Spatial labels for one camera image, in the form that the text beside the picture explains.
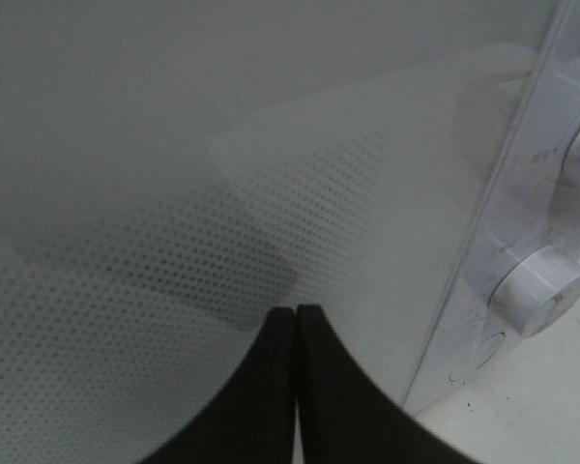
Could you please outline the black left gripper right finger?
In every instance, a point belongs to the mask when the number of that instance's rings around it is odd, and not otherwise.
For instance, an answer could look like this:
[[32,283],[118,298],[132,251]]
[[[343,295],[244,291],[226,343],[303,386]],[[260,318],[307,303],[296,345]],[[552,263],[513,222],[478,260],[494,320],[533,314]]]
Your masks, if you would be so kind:
[[296,376],[305,463],[462,463],[392,403],[342,345],[324,310],[296,313]]

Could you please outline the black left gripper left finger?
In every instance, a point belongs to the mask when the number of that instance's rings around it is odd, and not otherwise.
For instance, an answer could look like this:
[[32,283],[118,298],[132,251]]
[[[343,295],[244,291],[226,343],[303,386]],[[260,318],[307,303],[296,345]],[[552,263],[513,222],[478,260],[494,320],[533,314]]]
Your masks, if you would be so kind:
[[269,310],[222,389],[145,463],[290,463],[295,438],[295,312]]

